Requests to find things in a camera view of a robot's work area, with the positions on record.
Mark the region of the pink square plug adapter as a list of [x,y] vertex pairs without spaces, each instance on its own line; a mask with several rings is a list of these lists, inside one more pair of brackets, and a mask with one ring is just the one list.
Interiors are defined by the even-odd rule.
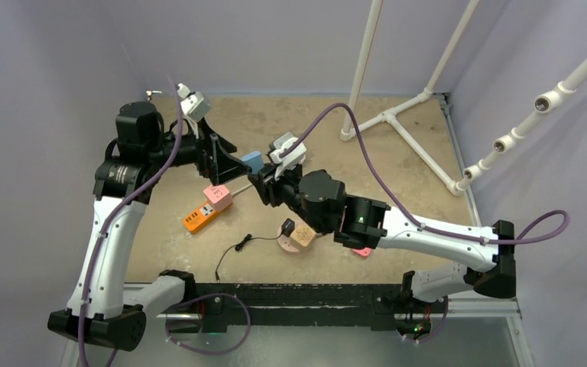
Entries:
[[371,248],[363,248],[363,249],[352,249],[352,253],[363,257],[363,258],[367,258],[372,252]]

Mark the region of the light blue small block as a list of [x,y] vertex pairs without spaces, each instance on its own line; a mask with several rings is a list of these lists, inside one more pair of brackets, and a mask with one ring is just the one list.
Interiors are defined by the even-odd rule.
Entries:
[[247,174],[256,174],[264,167],[264,159],[260,151],[252,151],[240,158],[247,169]]

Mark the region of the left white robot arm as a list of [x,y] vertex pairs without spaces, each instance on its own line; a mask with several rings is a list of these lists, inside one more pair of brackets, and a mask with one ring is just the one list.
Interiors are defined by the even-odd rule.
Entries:
[[248,173],[234,157],[235,146],[205,120],[207,102],[188,98],[170,126],[150,102],[122,106],[115,120],[117,136],[95,173],[94,217],[83,268],[67,305],[50,314],[50,331],[77,343],[79,351],[101,346],[132,351],[141,342],[148,319],[169,307],[191,311],[197,302],[194,276],[166,270],[133,298],[124,295],[136,232],[152,190],[171,167],[193,164],[211,184]]

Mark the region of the pink round power socket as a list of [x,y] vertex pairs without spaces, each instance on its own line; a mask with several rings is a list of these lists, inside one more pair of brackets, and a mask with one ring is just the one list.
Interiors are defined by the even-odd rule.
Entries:
[[301,250],[299,250],[299,249],[297,249],[297,248],[294,248],[294,247],[293,247],[293,246],[290,244],[290,237],[284,237],[284,236],[280,236],[280,237],[277,239],[277,243],[278,243],[278,245],[280,246],[280,248],[281,248],[281,249],[282,249],[282,250],[283,250],[285,253],[287,253],[287,254],[290,254],[290,255],[301,255],[301,254],[303,254],[304,252],[307,252],[308,250],[310,250],[310,249],[311,249],[311,245],[312,245],[312,243],[311,243],[311,244],[310,244],[310,246],[309,246],[307,249],[304,249],[303,251],[301,251]]

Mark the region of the pink cube socket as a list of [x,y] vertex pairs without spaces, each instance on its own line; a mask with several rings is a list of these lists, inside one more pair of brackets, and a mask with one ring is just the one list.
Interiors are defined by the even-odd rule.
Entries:
[[226,185],[210,185],[203,190],[206,202],[217,212],[222,212],[233,203],[231,191]]

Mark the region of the black power adapter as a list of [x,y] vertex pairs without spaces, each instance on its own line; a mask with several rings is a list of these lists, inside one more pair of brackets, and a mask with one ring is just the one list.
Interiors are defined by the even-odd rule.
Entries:
[[290,237],[290,235],[294,232],[296,228],[296,223],[294,220],[287,218],[281,225],[280,236]]

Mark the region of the orange power strip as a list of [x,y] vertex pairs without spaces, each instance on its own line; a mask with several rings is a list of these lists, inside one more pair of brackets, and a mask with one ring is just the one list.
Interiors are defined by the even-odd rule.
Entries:
[[221,209],[216,209],[210,202],[205,202],[197,209],[192,211],[191,214],[186,216],[182,223],[190,234],[195,235],[208,226],[230,206],[231,205],[225,206]]

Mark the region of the white pipe with fittings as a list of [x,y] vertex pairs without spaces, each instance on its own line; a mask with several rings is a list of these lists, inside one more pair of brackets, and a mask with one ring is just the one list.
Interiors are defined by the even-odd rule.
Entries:
[[459,187],[468,187],[484,172],[489,171],[496,161],[524,140],[539,122],[575,94],[577,88],[586,80],[587,57],[564,80],[559,81],[551,90],[538,95],[533,101],[533,111],[509,133],[495,139],[487,156],[463,170],[463,178],[457,182]]

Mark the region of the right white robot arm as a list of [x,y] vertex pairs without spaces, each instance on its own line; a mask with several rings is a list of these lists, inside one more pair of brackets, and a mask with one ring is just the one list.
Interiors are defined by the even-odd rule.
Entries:
[[305,174],[301,166],[276,175],[273,164],[248,179],[266,206],[286,205],[315,232],[332,235],[351,249],[402,249],[449,260],[432,271],[409,271],[398,291],[409,311],[463,291],[497,299],[516,295],[513,226],[461,226],[420,217],[412,220],[386,202],[346,193],[345,184],[325,170]]

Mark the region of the white pipe frame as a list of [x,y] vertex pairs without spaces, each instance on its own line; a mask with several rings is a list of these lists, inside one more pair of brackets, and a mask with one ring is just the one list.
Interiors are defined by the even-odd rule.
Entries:
[[[420,143],[415,138],[413,138],[411,133],[409,133],[409,131],[402,126],[400,121],[397,119],[397,116],[402,112],[413,108],[414,106],[418,106],[419,104],[428,101],[433,96],[434,87],[436,86],[439,77],[442,75],[447,62],[452,56],[452,53],[460,41],[464,31],[469,25],[469,22],[471,21],[471,18],[474,15],[479,3],[479,0],[471,0],[467,4],[454,32],[452,33],[451,38],[449,39],[448,44],[446,45],[445,50],[439,59],[439,62],[437,63],[427,84],[423,88],[423,91],[415,95],[413,98],[408,99],[406,102],[401,103],[400,105],[379,112],[375,117],[361,123],[358,126],[361,131],[364,131],[380,123],[386,123],[390,125],[396,131],[396,133],[398,133],[399,136],[401,136],[402,139],[410,146],[410,148],[422,159],[428,168],[442,181],[446,189],[454,196],[463,195],[464,192],[466,192],[466,190],[469,188],[472,181],[468,178],[453,180],[420,145]],[[366,67],[370,58],[372,44],[374,42],[376,30],[383,12],[383,4],[384,2],[382,0],[374,0],[370,5],[368,19],[362,39],[362,45],[358,55],[355,75],[352,81],[352,88],[349,94],[349,106],[352,108],[356,107],[358,98],[360,96]]]

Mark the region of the beige cube power socket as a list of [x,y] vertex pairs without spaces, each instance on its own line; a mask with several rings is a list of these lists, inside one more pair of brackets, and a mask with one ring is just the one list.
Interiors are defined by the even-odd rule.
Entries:
[[316,238],[316,232],[306,224],[299,224],[290,234],[290,244],[301,251],[307,249]]

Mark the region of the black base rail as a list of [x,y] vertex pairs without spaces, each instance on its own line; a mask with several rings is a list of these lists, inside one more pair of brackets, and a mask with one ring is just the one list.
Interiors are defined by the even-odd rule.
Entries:
[[399,284],[242,284],[189,279],[184,299],[167,313],[191,314],[205,333],[229,326],[367,327],[371,331],[427,334],[449,299],[416,300],[411,273]]

